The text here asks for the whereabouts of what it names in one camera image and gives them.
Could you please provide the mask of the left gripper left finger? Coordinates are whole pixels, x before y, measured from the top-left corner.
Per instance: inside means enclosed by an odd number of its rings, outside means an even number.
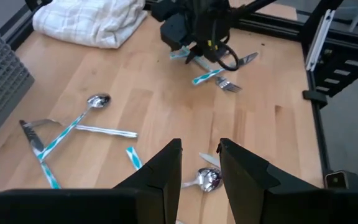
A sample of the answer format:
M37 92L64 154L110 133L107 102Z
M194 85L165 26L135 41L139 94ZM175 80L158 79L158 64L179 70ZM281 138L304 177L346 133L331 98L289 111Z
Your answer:
M11 189L0 192L0 223L175 223L181 139L172 139L111 189Z

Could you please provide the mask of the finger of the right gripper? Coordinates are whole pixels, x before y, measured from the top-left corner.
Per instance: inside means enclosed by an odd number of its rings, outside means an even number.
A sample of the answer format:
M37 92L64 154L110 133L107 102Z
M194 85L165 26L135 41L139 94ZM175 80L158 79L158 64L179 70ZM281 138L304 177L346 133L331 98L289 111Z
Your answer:
M196 57L204 57L205 53L208 51L207 45L194 45L191 48L185 47L188 51L188 55L186 56L185 63L189 64Z
M160 27L160 36L171 52L190 44L184 21L165 21Z

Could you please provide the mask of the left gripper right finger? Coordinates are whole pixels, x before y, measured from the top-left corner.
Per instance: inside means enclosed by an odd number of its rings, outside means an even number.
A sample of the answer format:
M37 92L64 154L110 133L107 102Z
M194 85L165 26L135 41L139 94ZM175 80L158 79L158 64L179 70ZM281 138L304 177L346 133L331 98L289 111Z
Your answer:
M236 223L358 223L358 189L321 189L228 138L217 148Z

